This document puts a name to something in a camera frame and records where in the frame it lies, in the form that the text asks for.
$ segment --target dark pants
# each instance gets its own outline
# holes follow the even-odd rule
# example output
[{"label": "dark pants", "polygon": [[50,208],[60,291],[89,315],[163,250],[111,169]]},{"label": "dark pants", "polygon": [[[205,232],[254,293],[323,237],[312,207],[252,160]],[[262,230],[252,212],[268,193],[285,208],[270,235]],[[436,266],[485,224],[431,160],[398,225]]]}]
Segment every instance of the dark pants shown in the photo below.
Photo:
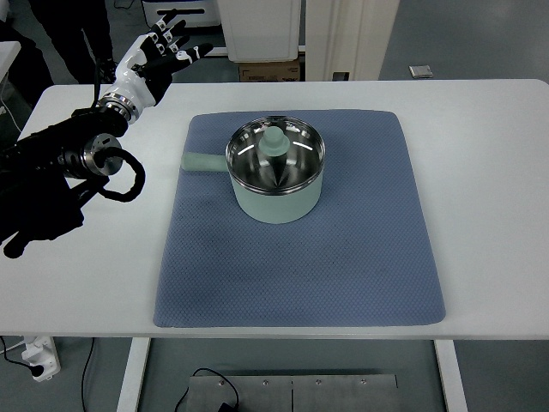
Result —
[{"label": "dark pants", "polygon": [[29,0],[31,10],[70,74],[80,83],[94,83],[95,59],[112,58],[111,26],[104,0]]},{"label": "dark pants", "polygon": [[0,41],[18,41],[21,44],[21,50],[9,68],[8,79],[21,97],[34,107],[42,92],[53,86],[42,51],[36,48],[36,43],[4,21],[0,21]]}]

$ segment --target textured blue pad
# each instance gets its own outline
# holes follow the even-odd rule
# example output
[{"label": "textured blue pad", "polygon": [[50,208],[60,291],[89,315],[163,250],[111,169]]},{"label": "textured blue pad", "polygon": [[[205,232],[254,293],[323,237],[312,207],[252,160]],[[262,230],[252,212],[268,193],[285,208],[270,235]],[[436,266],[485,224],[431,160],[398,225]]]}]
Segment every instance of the textured blue pad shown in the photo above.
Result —
[{"label": "textured blue pad", "polygon": [[391,112],[196,116],[185,151],[224,154],[242,124],[301,118],[326,145],[305,217],[271,225],[238,206],[228,173],[180,170],[158,285],[160,327],[389,326],[444,318],[407,146]]}]

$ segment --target pot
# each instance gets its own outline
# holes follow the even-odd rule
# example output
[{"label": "pot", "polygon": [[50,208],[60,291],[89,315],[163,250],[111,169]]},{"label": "pot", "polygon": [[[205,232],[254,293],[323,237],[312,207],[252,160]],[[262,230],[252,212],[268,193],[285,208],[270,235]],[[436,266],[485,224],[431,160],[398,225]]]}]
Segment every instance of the pot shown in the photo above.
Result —
[{"label": "pot", "polygon": [[225,155],[185,152],[187,171],[229,172],[240,208],[265,223],[288,223],[309,213],[322,188],[325,148],[318,132],[288,116],[240,127]]}]

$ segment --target pot handle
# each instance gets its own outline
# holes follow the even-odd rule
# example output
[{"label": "pot handle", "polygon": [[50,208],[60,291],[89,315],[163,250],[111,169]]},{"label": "pot handle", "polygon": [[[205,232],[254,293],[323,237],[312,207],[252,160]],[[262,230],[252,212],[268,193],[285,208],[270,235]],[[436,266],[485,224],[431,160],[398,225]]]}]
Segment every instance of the pot handle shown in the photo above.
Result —
[{"label": "pot handle", "polygon": [[181,168],[189,172],[228,172],[226,158],[221,154],[184,152]]}]

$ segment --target metal base plate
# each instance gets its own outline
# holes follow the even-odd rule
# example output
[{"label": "metal base plate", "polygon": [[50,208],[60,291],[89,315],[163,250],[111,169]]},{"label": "metal base plate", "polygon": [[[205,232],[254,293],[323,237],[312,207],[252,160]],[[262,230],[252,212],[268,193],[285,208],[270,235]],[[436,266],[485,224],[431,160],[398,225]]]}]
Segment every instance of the metal base plate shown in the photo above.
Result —
[{"label": "metal base plate", "polygon": [[433,77],[431,67],[426,66],[408,66],[410,74],[414,79],[431,79]]},{"label": "metal base plate", "polygon": [[[227,376],[240,397],[239,412],[395,412],[400,411],[396,376],[306,375]],[[223,379],[190,378],[186,410],[216,412],[236,396]]]}]

